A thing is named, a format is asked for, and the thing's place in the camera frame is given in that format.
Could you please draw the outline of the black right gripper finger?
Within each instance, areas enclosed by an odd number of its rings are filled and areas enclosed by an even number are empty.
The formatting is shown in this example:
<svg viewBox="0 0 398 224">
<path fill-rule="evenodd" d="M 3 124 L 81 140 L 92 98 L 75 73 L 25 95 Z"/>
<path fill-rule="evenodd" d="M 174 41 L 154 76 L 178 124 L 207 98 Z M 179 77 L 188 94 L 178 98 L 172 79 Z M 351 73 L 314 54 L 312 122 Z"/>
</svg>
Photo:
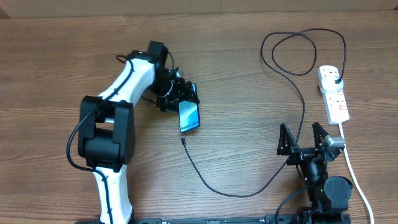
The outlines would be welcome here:
<svg viewBox="0 0 398 224">
<path fill-rule="evenodd" d="M 297 142 L 285 123 L 280 125 L 277 155 L 288 156 L 297 149 Z"/>
<path fill-rule="evenodd" d="M 326 132 L 318 122 L 313 123 L 312 128 L 315 147 L 320 149 L 323 145 L 322 141 L 329 135 L 329 133 Z"/>
</svg>

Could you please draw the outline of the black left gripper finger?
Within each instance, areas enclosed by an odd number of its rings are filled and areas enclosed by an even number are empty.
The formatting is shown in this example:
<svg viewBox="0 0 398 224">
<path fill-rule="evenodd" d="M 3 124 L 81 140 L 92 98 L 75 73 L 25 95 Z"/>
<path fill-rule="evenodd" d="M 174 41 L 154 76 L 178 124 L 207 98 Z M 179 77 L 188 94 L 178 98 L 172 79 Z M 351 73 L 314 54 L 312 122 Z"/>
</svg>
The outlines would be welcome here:
<svg viewBox="0 0 398 224">
<path fill-rule="evenodd" d="M 158 101 L 158 107 L 160 108 L 161 112 L 179 112 L 179 103 L 181 103 L 181 100 L 173 100 L 173 101 L 167 101 L 167 100 L 159 100 Z"/>
<path fill-rule="evenodd" d="M 200 100 L 197 95 L 197 89 L 195 84 L 192 83 L 191 81 L 188 81 L 185 84 L 186 84 L 185 100 L 191 103 L 199 104 Z"/>
</svg>

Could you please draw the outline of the blue smartphone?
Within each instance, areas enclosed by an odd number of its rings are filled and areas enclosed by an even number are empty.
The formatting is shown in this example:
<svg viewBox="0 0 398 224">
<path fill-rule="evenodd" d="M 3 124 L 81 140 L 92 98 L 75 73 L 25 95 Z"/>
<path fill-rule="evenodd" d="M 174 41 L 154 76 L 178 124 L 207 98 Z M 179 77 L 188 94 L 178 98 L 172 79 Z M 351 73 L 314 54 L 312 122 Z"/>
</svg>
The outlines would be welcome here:
<svg viewBox="0 0 398 224">
<path fill-rule="evenodd" d="M 180 132 L 186 133 L 200 126 L 200 112 L 198 103 L 182 101 L 178 104 Z"/>
</svg>

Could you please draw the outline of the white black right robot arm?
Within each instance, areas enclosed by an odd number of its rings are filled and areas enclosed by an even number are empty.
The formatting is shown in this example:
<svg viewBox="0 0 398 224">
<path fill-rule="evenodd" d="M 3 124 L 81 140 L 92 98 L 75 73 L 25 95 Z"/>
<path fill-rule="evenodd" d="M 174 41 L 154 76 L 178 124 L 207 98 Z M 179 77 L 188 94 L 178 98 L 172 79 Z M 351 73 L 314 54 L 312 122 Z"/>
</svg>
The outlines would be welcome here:
<svg viewBox="0 0 398 224">
<path fill-rule="evenodd" d="M 311 206 L 319 213 L 336 214 L 348 209 L 352 183 L 345 177 L 329 176 L 327 167 L 342 152 L 345 140 L 332 137 L 318 123 L 312 124 L 314 147 L 302 148 L 286 124 L 281 124 L 277 155 L 287 156 L 288 166 L 299 166 Z"/>
</svg>

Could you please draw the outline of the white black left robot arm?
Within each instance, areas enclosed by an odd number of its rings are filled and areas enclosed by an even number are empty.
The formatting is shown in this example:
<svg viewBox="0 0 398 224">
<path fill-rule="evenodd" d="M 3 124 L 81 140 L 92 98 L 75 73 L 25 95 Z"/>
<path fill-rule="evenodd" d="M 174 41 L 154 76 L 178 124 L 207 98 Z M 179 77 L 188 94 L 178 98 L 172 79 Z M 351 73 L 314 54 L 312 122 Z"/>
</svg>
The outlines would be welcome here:
<svg viewBox="0 0 398 224">
<path fill-rule="evenodd" d="M 156 95 L 162 112 L 176 112 L 179 128 L 186 133 L 200 126 L 196 84 L 182 78 L 177 67 L 166 68 L 168 48 L 151 41 L 147 50 L 117 55 L 125 66 L 105 91 L 85 96 L 80 120 L 72 132 L 78 136 L 78 154 L 86 161 L 84 171 L 97 182 L 101 215 L 95 223 L 132 223 L 127 166 L 135 148 L 134 107 L 146 90 Z"/>
</svg>

